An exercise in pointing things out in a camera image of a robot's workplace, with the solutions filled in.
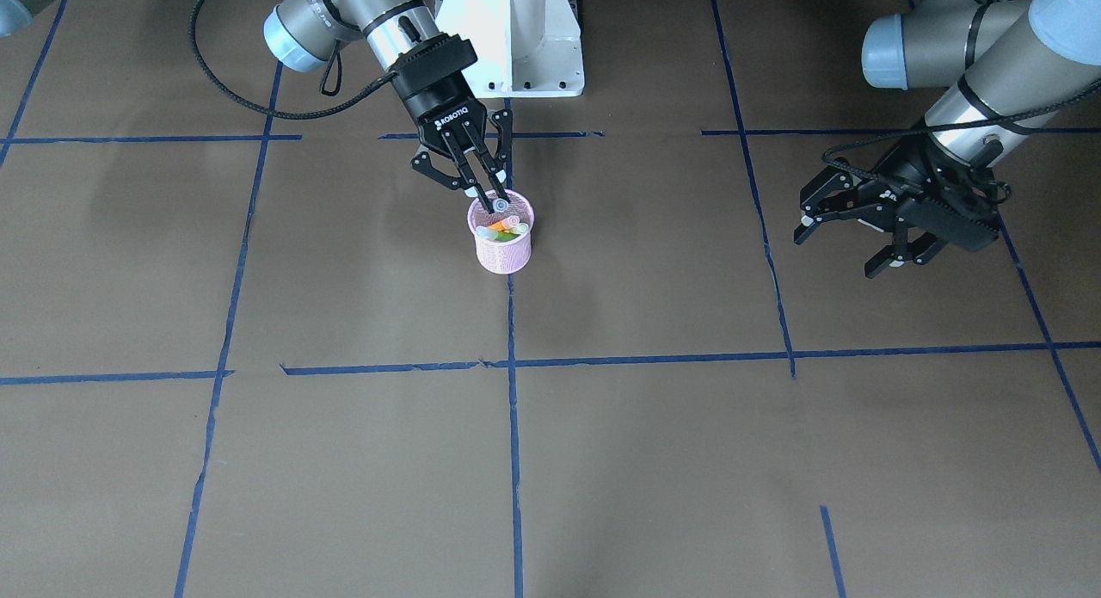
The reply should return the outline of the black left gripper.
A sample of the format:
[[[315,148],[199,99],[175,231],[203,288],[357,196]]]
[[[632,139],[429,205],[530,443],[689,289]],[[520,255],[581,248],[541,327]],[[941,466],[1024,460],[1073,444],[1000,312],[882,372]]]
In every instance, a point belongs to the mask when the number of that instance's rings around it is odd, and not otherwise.
[[[900,221],[894,222],[891,243],[865,262],[864,278],[906,263],[925,265],[947,243],[980,250],[995,241],[999,205],[1007,202],[1007,185],[994,177],[990,165],[1003,150],[998,137],[968,162],[949,155],[928,135],[904,135],[889,148],[872,172]],[[877,213],[869,180],[831,166],[802,187],[798,200],[803,217],[793,233],[795,244],[803,244],[822,222],[866,219]],[[909,241],[912,228],[926,232]]]

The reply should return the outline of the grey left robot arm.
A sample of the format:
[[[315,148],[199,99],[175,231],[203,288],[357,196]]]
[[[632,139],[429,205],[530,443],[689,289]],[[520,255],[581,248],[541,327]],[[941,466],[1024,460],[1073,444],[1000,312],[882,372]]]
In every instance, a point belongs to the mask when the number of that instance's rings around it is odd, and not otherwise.
[[[1100,0],[919,0],[876,19],[864,37],[865,80],[940,88],[908,130],[889,135],[870,170],[838,145],[802,187],[802,244],[826,222],[854,220],[889,236],[866,278],[926,264],[949,244],[980,250],[1000,233],[1012,191],[993,167],[1055,115],[1098,93]]]

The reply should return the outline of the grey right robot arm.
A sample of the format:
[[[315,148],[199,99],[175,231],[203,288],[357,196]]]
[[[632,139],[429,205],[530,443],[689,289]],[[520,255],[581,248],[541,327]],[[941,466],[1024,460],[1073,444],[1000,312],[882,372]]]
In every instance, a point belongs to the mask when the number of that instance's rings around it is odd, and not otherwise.
[[[437,28],[424,0],[284,0],[268,14],[263,36],[280,64],[292,70],[341,70],[341,50],[364,40],[381,76],[333,108],[290,113],[265,108],[231,91],[198,48],[198,17],[208,0],[193,6],[188,42],[209,81],[240,107],[280,120],[317,120],[338,115],[383,87],[392,87],[416,127],[418,151],[410,167],[449,191],[464,191],[487,213],[506,211],[506,161],[512,115],[489,112],[464,72],[478,57],[468,39]]]

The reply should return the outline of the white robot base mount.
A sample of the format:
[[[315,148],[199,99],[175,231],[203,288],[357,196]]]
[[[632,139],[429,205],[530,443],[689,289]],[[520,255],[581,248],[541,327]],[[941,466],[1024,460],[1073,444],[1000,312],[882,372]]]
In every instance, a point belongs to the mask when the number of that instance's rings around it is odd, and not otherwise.
[[[434,0],[435,21],[468,39],[478,99],[576,97],[586,88],[581,0]]]

